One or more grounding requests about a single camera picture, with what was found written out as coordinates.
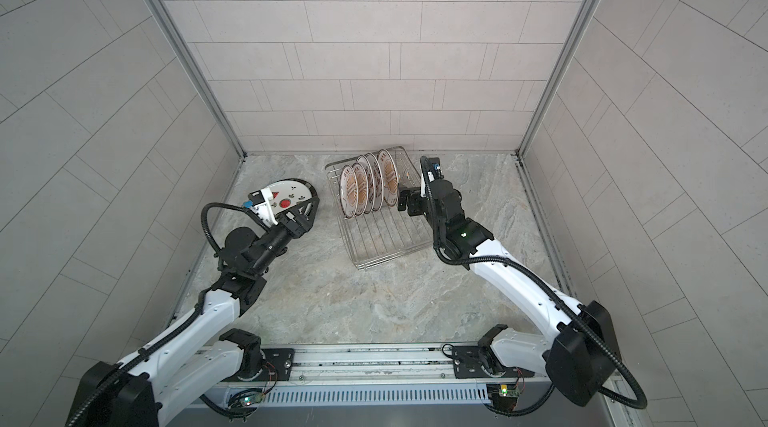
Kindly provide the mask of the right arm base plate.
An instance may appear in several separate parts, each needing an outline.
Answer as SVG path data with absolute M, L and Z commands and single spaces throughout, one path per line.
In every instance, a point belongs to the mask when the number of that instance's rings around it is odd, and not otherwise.
M 481 348 L 476 345 L 459 346 L 445 344 L 443 354 L 450 351 L 454 375 L 457 379 L 517 379 L 532 378 L 535 373 L 518 367 L 503 367 L 499 361 L 483 363 Z

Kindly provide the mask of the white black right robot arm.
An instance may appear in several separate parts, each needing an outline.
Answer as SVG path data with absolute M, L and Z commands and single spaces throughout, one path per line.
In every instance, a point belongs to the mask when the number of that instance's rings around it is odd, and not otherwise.
M 583 304 L 523 266 L 480 223 L 467 217 L 461 193 L 427 174 L 419 187 L 401 187 L 397 207 L 427 220 L 438 258 L 496 287 L 543 334 L 538 355 L 554 389 L 584 406 L 595 394 L 643 408 L 646 397 L 623 364 L 613 321 L 596 301 Z

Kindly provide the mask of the white watermelon plate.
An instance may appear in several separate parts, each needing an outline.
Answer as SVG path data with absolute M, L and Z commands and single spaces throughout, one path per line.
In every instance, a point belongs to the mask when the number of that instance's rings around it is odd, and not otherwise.
M 301 179 L 283 179 L 264 188 L 270 188 L 274 195 L 272 206 L 275 216 L 316 196 L 314 187 Z

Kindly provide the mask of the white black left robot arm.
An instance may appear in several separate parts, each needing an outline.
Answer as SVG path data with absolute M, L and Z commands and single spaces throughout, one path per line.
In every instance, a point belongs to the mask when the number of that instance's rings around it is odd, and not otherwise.
M 194 307 L 115 364 L 97 362 L 80 379 L 69 426 L 165 426 L 220 381 L 255 379 L 263 370 L 259 336 L 232 323 L 263 291 L 270 264 L 314 224 L 319 197 L 310 188 L 279 212 L 268 188 L 242 205 L 202 207 L 203 234 L 220 276 Z

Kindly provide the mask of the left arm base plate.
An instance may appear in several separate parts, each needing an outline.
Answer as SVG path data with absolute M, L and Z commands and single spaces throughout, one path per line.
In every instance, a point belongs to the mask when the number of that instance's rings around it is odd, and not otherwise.
M 235 374 L 243 382 L 288 381 L 294 362 L 294 349 L 266 348 L 259 353 L 246 352 L 240 370 Z

